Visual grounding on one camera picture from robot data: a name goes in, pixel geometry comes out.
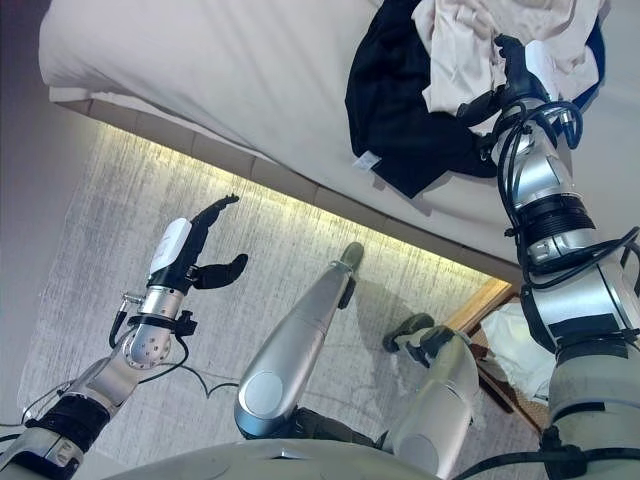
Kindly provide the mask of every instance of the floor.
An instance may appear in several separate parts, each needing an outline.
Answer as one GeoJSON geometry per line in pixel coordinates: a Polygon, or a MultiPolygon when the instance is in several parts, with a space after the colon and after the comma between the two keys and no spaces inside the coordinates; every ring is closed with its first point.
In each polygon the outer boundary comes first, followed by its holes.
{"type": "MultiPolygon", "coordinates": [[[[384,352],[382,335],[419,311],[445,321],[487,277],[106,126],[67,212],[21,382],[22,404],[108,354],[106,337],[119,295],[141,291],[167,223],[193,216],[231,192],[241,200],[211,228],[201,263],[227,262],[241,252],[250,260],[232,286],[187,298],[184,307],[200,322],[188,339],[189,365],[211,385],[237,380],[296,298],[357,240],[365,246],[365,259],[354,300],[336,314],[301,403],[371,437],[388,428],[425,372],[408,358],[384,352]]],[[[175,372],[141,386],[95,447],[135,466],[238,440],[233,401],[229,389],[207,400],[194,377],[175,372]]],[[[529,427],[479,394],[457,468],[536,444],[529,427]]],[[[503,469],[484,478],[539,473],[503,469]]]]}

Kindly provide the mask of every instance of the bed frame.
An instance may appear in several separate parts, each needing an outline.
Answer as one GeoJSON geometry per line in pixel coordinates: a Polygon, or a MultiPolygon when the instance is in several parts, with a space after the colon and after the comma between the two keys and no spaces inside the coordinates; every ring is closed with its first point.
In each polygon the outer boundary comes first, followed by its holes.
{"type": "Polygon", "coordinates": [[[502,279],[514,286],[521,282],[518,265],[391,218],[281,165],[238,150],[169,120],[101,100],[58,102],[58,105],[502,279]]]}

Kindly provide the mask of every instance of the mattress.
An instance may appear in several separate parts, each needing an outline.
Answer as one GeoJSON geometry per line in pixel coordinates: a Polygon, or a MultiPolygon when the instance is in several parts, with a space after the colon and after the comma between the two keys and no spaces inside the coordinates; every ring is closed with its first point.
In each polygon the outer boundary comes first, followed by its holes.
{"type": "MultiPolygon", "coordinates": [[[[42,76],[52,100],[100,98],[161,114],[393,218],[513,261],[495,180],[445,174],[409,200],[354,168],[344,95],[355,50],[379,3],[53,0],[41,28],[42,76]]],[[[620,5],[638,11],[634,2],[620,5]]],[[[628,23],[627,37],[640,40],[624,11],[616,22],[628,23]]],[[[609,62],[606,86],[585,118],[586,139],[570,159],[586,204],[605,213],[594,219],[607,236],[637,221],[629,205],[638,199],[631,179],[640,173],[630,160],[636,157],[630,119],[640,113],[640,100],[627,75],[638,79],[640,69],[636,64],[630,71],[624,60],[620,81],[609,62]]]]}

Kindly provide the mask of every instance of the robot leg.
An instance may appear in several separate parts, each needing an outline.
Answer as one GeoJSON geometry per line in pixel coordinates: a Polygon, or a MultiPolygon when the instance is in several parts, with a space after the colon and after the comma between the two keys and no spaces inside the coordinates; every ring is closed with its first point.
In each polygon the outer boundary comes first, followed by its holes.
{"type": "Polygon", "coordinates": [[[407,413],[386,434],[382,449],[445,478],[462,447],[478,391],[473,355],[466,340],[444,326],[403,331],[394,341],[429,373],[407,413]]]}
{"type": "Polygon", "coordinates": [[[350,244],[271,333],[245,371],[234,408],[236,425],[247,438],[279,435],[287,428],[324,344],[337,308],[345,308],[355,288],[352,276],[364,253],[350,244]]]}

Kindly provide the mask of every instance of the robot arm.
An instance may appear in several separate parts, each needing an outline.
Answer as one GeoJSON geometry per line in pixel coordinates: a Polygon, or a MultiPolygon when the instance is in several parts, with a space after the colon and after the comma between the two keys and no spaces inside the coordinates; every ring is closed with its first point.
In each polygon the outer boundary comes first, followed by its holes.
{"type": "MultiPolygon", "coordinates": [[[[551,426],[541,450],[640,448],[640,350],[634,344],[640,303],[612,255],[635,248],[639,229],[619,240],[598,238],[556,152],[552,126],[557,120],[571,132],[565,136],[575,148],[580,112],[568,102],[545,101],[521,81],[530,74],[514,61],[524,55],[517,40],[499,37],[496,43],[503,46],[508,78],[494,132],[499,189],[523,270],[521,301],[529,330],[557,359],[551,426]]],[[[640,477],[640,462],[620,459],[546,467],[551,479],[640,477]]]]}
{"type": "Polygon", "coordinates": [[[146,295],[123,296],[110,334],[111,355],[89,367],[40,420],[28,425],[0,457],[0,476],[19,466],[45,478],[71,478],[83,454],[138,384],[154,378],[151,371],[167,358],[171,337],[186,347],[182,337],[193,334],[196,326],[191,312],[179,315],[189,288],[228,285],[247,263],[247,256],[239,255],[229,265],[195,266],[209,227],[236,201],[236,196],[226,197],[191,222],[181,218],[169,225],[151,262],[146,295]],[[139,305],[138,315],[129,320],[134,328],[116,342],[129,303],[139,305]]]}

